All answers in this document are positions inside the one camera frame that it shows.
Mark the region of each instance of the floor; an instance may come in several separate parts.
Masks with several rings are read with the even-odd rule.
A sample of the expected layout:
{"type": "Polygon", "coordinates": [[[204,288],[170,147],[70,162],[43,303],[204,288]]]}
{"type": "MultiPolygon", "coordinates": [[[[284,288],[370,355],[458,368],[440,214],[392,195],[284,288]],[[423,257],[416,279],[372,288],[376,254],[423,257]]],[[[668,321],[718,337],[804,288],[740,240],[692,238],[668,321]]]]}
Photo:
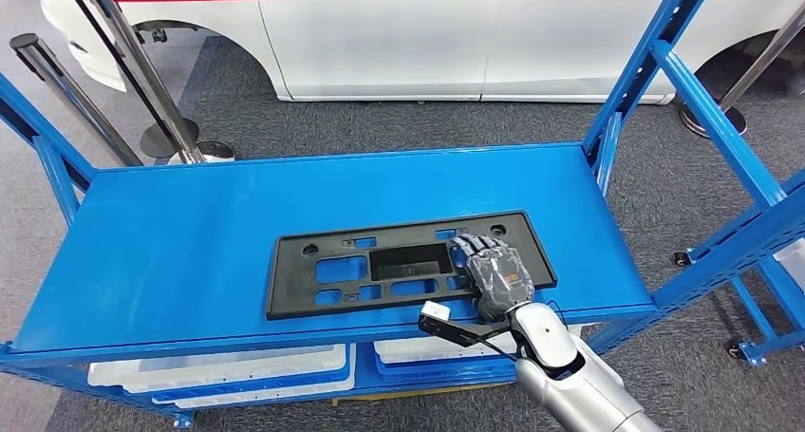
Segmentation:
{"type": "MultiPolygon", "coordinates": [[[[48,29],[42,22],[15,28],[41,31],[57,54],[66,56],[56,48],[58,38],[50,41],[45,35],[48,29]]],[[[222,38],[202,40],[203,46],[187,38],[181,47],[158,47],[150,53],[163,76],[170,76],[185,115],[201,125],[201,137],[224,141],[246,159],[572,140],[582,136],[597,110],[595,105],[584,104],[280,103],[265,74],[242,49],[222,38]]],[[[16,67],[14,60],[10,54],[0,56],[0,70],[16,72],[10,77],[34,103],[67,130],[83,150],[92,151],[90,140],[81,139],[80,128],[68,125],[69,120],[56,119],[67,117],[59,115],[58,105],[42,87],[37,88],[38,83],[26,75],[27,71],[7,70],[16,67]]],[[[747,65],[743,57],[727,55],[704,70],[702,78],[719,94],[747,65]]],[[[782,85],[774,79],[775,72],[782,71],[770,71],[741,100],[740,108],[750,123],[747,141],[776,177],[787,178],[805,167],[801,154],[805,151],[801,134],[805,104],[800,99],[785,98],[782,85]]],[[[147,124],[139,124],[145,117],[136,101],[131,96],[121,99],[119,94],[91,82],[86,85],[97,92],[100,99],[96,101],[103,102],[113,122],[123,123],[118,126],[125,130],[125,136],[135,141],[147,124]],[[114,107],[112,95],[116,98],[114,107]]],[[[2,316],[0,331],[12,335],[58,244],[63,225],[32,153],[18,140],[0,144],[4,149],[0,158],[3,170],[14,168],[10,170],[17,177],[25,178],[24,183],[11,182],[11,175],[0,178],[0,186],[5,187],[0,197],[0,218],[4,219],[0,228],[10,227],[17,236],[3,237],[3,244],[12,238],[14,243],[25,244],[3,245],[0,258],[4,263],[0,275],[5,275],[0,276],[4,289],[0,293],[12,297],[15,305],[11,313],[16,313],[4,310],[7,315],[2,316]],[[8,165],[7,157],[12,159],[8,165]],[[33,251],[38,254],[35,258],[30,254],[33,251]]],[[[94,152],[85,153],[103,161],[97,157],[98,150],[94,152]]],[[[668,105],[639,107],[625,127],[608,203],[641,274],[653,289],[679,269],[670,263],[669,254],[711,234],[745,208],[749,199],[712,145],[685,130],[676,108],[668,105]]],[[[748,275],[747,281],[773,324],[784,329],[781,313],[768,292],[756,277],[748,275]]],[[[770,356],[766,366],[749,368],[725,356],[724,342],[736,337],[756,338],[758,333],[735,296],[721,289],[616,348],[605,359],[666,430],[801,430],[805,389],[797,375],[805,363],[805,352],[783,351],[770,356]]],[[[0,426],[2,430],[7,425],[14,431],[43,430],[44,415],[51,409],[47,432],[150,432],[168,426],[166,420],[152,414],[82,395],[59,396],[54,390],[27,389],[30,392],[22,395],[4,395],[7,390],[0,390],[0,396],[5,396],[0,397],[0,418],[16,418],[16,423],[0,426]]],[[[204,432],[305,429],[559,430],[543,410],[530,404],[512,385],[338,406],[320,402],[221,409],[199,413],[196,420],[196,430],[204,432]]]]}
{"type": "MultiPolygon", "coordinates": [[[[67,42],[53,28],[39,8],[39,0],[0,0],[0,38],[4,44],[21,33],[37,33],[53,49],[70,74],[78,81],[101,111],[138,152],[142,131],[150,125],[144,106],[131,93],[121,93],[90,79],[67,50],[67,42]],[[9,22],[8,13],[14,13],[9,22]]],[[[193,70],[196,56],[206,35],[177,30],[171,42],[153,47],[149,55],[175,99],[193,70]]],[[[10,47],[0,47],[0,72],[95,166],[113,166],[112,159],[82,126],[60,105],[46,86],[25,68],[10,47]]],[[[50,193],[36,154],[10,130],[0,129],[0,339],[10,340],[25,316],[33,294],[39,288],[50,259],[65,231],[64,220],[50,193]]],[[[44,431],[59,390],[0,374],[0,425],[9,432],[44,431]]]]}

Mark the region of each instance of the circular hole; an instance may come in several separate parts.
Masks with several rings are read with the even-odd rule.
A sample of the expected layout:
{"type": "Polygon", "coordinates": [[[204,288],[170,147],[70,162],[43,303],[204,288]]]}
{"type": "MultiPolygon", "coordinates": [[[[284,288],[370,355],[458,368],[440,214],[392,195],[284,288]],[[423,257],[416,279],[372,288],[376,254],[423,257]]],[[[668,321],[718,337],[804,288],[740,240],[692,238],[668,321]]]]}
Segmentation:
{"type": "Polygon", "coordinates": [[[314,256],[315,254],[319,253],[319,247],[316,244],[308,244],[302,249],[302,254],[304,256],[314,256]]]}
{"type": "Polygon", "coordinates": [[[492,227],[489,228],[489,232],[494,236],[500,237],[506,235],[506,227],[503,225],[492,225],[492,227]]]}

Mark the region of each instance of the blue metal shelf frame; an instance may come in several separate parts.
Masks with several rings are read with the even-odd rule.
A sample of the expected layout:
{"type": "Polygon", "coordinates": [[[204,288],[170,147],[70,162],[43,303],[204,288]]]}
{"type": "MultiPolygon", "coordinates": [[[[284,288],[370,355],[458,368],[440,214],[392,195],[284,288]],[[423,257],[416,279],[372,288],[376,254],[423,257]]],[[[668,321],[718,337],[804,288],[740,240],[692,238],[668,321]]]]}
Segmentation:
{"type": "MultiPolygon", "coordinates": [[[[570,323],[612,321],[590,341],[590,346],[599,352],[617,346],[635,333],[646,329],[725,282],[731,282],[739,297],[747,303],[750,313],[756,318],[761,333],[766,338],[766,342],[760,345],[745,343],[742,348],[747,357],[759,358],[765,351],[801,342],[803,333],[805,333],[803,331],[803,325],[805,325],[803,301],[805,299],[802,298],[802,293],[794,280],[771,258],[771,254],[805,235],[805,213],[803,213],[805,187],[802,186],[805,182],[805,173],[800,173],[792,178],[784,187],[778,186],[757,156],[736,134],[733,127],[730,126],[730,122],[721,114],[718,106],[707,95],[693,73],[674,53],[673,46],[680,39],[702,1],[663,0],[628,60],[623,74],[592,124],[588,135],[579,143],[563,144],[556,148],[581,148],[583,154],[581,162],[584,171],[587,171],[587,167],[590,168],[592,180],[605,194],[621,128],[627,122],[648,84],[662,70],[677,87],[693,114],[702,122],[708,135],[729,165],[736,171],[739,180],[756,203],[752,209],[704,241],[702,245],[689,250],[691,266],[653,292],[650,296],[653,304],[641,302],[619,306],[611,310],[603,307],[597,310],[574,310],[566,313],[570,323]],[[768,321],[762,317],[757,304],[739,281],[739,275],[753,267],[760,271],[772,293],[796,325],[797,331],[777,336],[768,321]]],[[[86,192],[93,179],[102,176],[103,173],[99,174],[2,75],[0,75],[0,117],[40,156],[67,225],[70,226],[79,209],[73,186],[86,192]]],[[[493,150],[513,156],[522,155],[517,152],[523,149],[498,147],[493,150]]],[[[379,158],[383,155],[388,156],[388,154],[377,154],[355,156],[354,159],[379,158]]],[[[200,167],[220,168],[225,166],[204,165],[200,167]]],[[[174,171],[181,171],[182,167],[173,168],[178,168],[174,171]]],[[[108,186],[108,182],[109,179],[106,179],[105,186],[108,186]]],[[[535,300],[547,300],[546,298],[551,298],[550,294],[549,291],[543,291],[536,296],[535,300]]],[[[361,395],[512,380],[511,376],[507,376],[456,378],[419,385],[393,385],[383,382],[381,374],[375,367],[372,345],[366,342],[418,335],[416,325],[408,323],[384,324],[378,326],[370,335],[365,331],[345,329],[340,334],[345,342],[359,342],[356,387],[348,394],[361,395]]],[[[0,370],[48,385],[83,392],[159,413],[173,418],[174,424],[182,427],[192,424],[193,409],[153,404],[147,394],[131,395],[119,386],[90,386],[86,382],[84,371],[74,365],[120,359],[179,356],[277,346],[303,346],[311,345],[311,341],[324,343],[328,338],[331,337],[321,330],[306,329],[304,332],[286,332],[279,336],[240,335],[176,342],[154,341],[132,346],[59,347],[53,350],[29,351],[19,351],[11,342],[7,342],[0,346],[0,370]]],[[[287,399],[283,402],[326,397],[330,396],[287,399]]]]}

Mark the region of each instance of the white storage box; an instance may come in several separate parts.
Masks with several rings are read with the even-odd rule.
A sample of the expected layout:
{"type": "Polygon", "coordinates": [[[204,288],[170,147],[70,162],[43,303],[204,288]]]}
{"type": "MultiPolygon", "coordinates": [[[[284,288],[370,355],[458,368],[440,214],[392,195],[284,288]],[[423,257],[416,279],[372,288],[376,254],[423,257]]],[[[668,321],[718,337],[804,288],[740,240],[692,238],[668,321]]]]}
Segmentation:
{"type": "MultiPolygon", "coordinates": [[[[517,343],[510,332],[489,339],[492,345],[507,353],[517,351],[517,343]]],[[[483,345],[471,347],[448,342],[439,337],[417,337],[413,339],[383,340],[375,342],[375,352],[384,364],[412,363],[437,359],[472,358],[497,354],[497,351],[483,345]]]]}
{"type": "Polygon", "coordinates": [[[805,291],[805,239],[795,240],[791,245],[774,254],[774,257],[805,291]]]}
{"type": "Polygon", "coordinates": [[[215,396],[177,399],[172,402],[154,401],[154,403],[175,404],[179,408],[198,408],[202,406],[242,404],[245,402],[265,401],[268,399],[283,399],[288,397],[309,396],[328,392],[349,391],[355,387],[355,344],[349,346],[349,351],[347,353],[349,354],[349,375],[345,380],[340,382],[287,386],[275,389],[260,389],[255,391],[235,392],[231,394],[219,394],[215,396]]]}
{"type": "Polygon", "coordinates": [[[345,364],[345,345],[264,349],[97,363],[89,366],[87,382],[122,385],[129,392],[140,393],[315,373],[345,364]]]}

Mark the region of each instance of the stanchion post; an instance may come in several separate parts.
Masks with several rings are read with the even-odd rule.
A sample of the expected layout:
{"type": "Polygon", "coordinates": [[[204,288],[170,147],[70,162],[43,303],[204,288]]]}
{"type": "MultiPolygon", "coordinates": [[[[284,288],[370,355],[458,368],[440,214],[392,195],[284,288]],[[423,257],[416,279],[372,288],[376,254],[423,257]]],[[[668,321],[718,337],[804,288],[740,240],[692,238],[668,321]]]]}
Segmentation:
{"type": "Polygon", "coordinates": [[[117,2],[115,0],[89,0],[89,2],[98,10],[100,17],[111,30],[123,59],[165,121],[168,131],[176,141],[182,161],[203,163],[204,156],[198,150],[190,129],[179,114],[168,90],[145,54],[140,38],[126,20],[117,2]]]}
{"type": "MultiPolygon", "coordinates": [[[[769,46],[760,53],[752,65],[749,66],[749,69],[743,73],[743,76],[727,90],[727,93],[725,93],[723,97],[716,100],[721,111],[735,126],[739,134],[742,135],[743,132],[746,131],[746,119],[744,119],[743,115],[733,106],[738,99],[743,96],[749,86],[760,76],[763,70],[771,65],[780,52],[791,43],[791,40],[796,37],[803,27],[805,27],[805,2],[796,10],[791,19],[777,31],[777,34],[772,38],[769,46]]],[[[680,108],[680,117],[684,125],[690,129],[690,131],[705,138],[709,138],[704,128],[699,124],[699,121],[696,120],[696,117],[687,108],[687,105],[683,105],[680,108]]]]}
{"type": "Polygon", "coordinates": [[[67,109],[84,123],[84,126],[97,136],[120,166],[142,166],[142,161],[123,140],[120,133],[103,115],[98,106],[84,93],[72,76],[53,55],[50,47],[35,33],[23,33],[9,41],[23,63],[33,71],[53,93],[67,106],[67,109]]]}

